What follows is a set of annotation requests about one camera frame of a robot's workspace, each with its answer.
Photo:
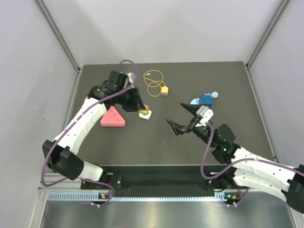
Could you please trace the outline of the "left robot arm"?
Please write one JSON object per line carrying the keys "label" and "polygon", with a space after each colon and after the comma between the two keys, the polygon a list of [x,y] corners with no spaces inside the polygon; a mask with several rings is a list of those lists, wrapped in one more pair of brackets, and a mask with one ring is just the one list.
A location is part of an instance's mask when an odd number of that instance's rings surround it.
{"label": "left robot arm", "polygon": [[134,85],[134,73],[111,71],[102,85],[91,88],[80,110],[68,126],[53,140],[46,140],[42,150],[46,159],[45,167],[69,180],[89,179],[97,188],[107,185],[104,170],[78,157],[80,146],[96,122],[110,107],[121,105],[126,112],[138,112],[145,106],[138,88]]}

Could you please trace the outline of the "yellow cube plug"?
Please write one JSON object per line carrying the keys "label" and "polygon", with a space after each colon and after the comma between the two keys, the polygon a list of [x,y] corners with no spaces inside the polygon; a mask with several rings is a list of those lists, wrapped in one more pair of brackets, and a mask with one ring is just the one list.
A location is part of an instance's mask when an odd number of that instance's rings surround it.
{"label": "yellow cube plug", "polygon": [[149,106],[145,104],[144,109],[139,110],[139,113],[143,115],[147,115],[149,113],[149,110],[150,110]]}

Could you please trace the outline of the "dark blue cube socket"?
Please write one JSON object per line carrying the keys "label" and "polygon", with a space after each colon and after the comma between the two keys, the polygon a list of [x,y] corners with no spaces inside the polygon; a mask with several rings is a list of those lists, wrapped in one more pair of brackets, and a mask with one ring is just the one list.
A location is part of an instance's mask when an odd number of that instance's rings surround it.
{"label": "dark blue cube socket", "polygon": [[212,99],[213,97],[211,95],[201,95],[199,98],[199,104],[207,106],[209,109],[211,109],[213,105]]}

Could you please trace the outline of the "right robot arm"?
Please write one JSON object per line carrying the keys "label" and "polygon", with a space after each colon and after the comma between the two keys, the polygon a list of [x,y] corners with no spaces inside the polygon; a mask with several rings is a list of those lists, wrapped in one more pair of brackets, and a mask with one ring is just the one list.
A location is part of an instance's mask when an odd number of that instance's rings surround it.
{"label": "right robot arm", "polygon": [[[204,105],[181,104],[193,115],[188,125],[167,120],[176,135],[193,132],[206,143],[200,173],[206,180],[220,180],[225,188],[235,185],[256,189],[286,202],[299,213],[304,212],[304,166],[286,166],[265,159],[236,144],[231,128],[223,124],[214,128],[211,123],[213,111]],[[208,176],[204,171],[209,149],[213,157],[226,167],[218,174]]]}

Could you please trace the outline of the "white charger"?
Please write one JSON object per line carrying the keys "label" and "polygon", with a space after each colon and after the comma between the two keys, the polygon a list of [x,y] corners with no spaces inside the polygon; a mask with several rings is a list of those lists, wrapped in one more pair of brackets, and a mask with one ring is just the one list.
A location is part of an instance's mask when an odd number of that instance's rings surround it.
{"label": "white charger", "polygon": [[146,114],[139,113],[139,117],[145,120],[149,120],[152,115],[152,111],[149,110]]}

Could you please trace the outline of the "yellow charger with cable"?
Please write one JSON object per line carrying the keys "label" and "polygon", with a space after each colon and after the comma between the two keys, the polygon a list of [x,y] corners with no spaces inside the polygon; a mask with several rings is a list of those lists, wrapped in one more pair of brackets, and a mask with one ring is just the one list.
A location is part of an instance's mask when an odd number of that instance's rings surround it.
{"label": "yellow charger with cable", "polygon": [[169,88],[166,86],[161,87],[161,95],[165,96],[168,95],[169,93]]}

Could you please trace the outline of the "pink triangular power strip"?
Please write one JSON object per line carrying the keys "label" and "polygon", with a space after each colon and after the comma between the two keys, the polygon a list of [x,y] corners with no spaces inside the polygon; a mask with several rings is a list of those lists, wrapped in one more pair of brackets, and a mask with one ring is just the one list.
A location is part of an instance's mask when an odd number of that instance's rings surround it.
{"label": "pink triangular power strip", "polygon": [[102,127],[124,127],[125,120],[115,107],[111,106],[100,121]]}

